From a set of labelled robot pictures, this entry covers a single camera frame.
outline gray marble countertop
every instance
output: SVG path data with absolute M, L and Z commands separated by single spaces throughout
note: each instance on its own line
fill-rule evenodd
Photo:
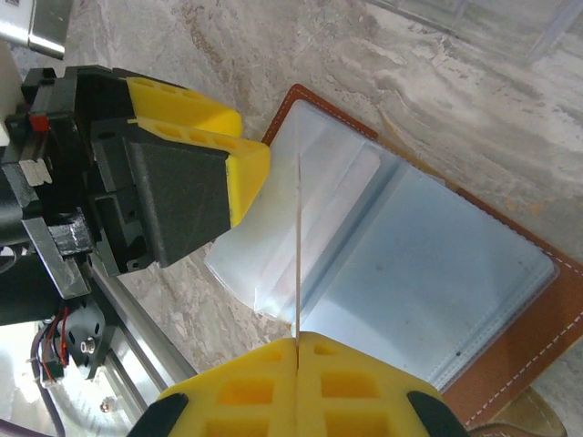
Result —
M 65 62 L 16 49 L 33 66 L 118 66 L 237 108 L 260 139 L 302 83 L 583 260 L 583 60 L 566 35 L 520 67 L 356 0 L 78 0 Z M 168 269 L 123 278 L 198 371 L 289 335 L 225 291 L 203 248 Z M 583 347 L 535 384 L 582 435 Z

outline red wire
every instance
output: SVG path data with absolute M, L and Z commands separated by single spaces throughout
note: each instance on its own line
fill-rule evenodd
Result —
M 65 342 L 65 323 L 66 318 L 69 315 L 69 308 L 65 307 L 65 315 L 63 316 L 63 325 L 61 326 L 61 350 L 59 352 L 59 357 L 61 359 L 61 364 L 66 367 L 66 342 Z
M 43 367 L 45 368 L 45 372 L 46 375 L 48 376 L 48 379 L 52 382 L 55 379 L 53 378 L 53 375 L 51 374 L 51 372 L 48 370 L 48 366 L 46 366 L 45 363 L 45 353 L 46 353 L 46 348 L 48 348 L 48 343 L 51 341 L 51 339 L 53 338 L 53 334 L 55 333 L 55 328 L 56 325 L 58 324 L 58 321 L 61 317 L 61 312 L 63 312 L 63 309 L 60 309 L 58 311 L 58 314 L 55 317 L 55 320 L 53 321 L 53 324 L 51 325 L 51 328 L 48 330 L 48 334 L 46 335 L 46 340 L 45 340 L 45 347 L 43 348 L 43 351 L 41 353 L 41 364 L 43 365 Z

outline marble surface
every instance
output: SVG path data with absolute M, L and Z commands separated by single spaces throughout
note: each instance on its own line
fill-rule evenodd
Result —
M 197 89 L 236 107 L 253 139 L 303 83 L 379 130 L 392 120 L 418 156 L 583 260 L 582 46 L 574 32 L 521 67 L 356 0 L 78 0 L 65 62 L 15 58 L 23 73 L 100 64 Z M 198 371 L 288 335 L 220 286 L 207 249 L 123 279 Z M 536 384 L 570 435 L 583 430 L 582 353 Z

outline brown leather cover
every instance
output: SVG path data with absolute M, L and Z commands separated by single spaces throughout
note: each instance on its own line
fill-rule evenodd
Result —
M 444 393 L 467 427 L 487 423 L 583 335 L 583 266 L 304 86 L 291 87 L 263 138 L 265 144 L 272 142 L 296 100 L 310 102 L 424 172 L 438 176 L 450 189 L 532 241 L 555 261 L 557 279 Z

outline yellow 3d-printed part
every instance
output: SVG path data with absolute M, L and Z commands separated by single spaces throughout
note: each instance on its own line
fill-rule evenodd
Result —
M 189 89 L 143 77 L 127 79 L 139 127 L 167 141 L 229 153 L 226 160 L 230 225 L 245 217 L 269 174 L 270 150 L 239 138 L 239 113 Z
M 427 437 L 407 399 L 411 391 L 441 400 L 426 382 L 302 332 L 299 355 L 293 339 L 277 340 L 160 399 L 189 398 L 171 437 Z

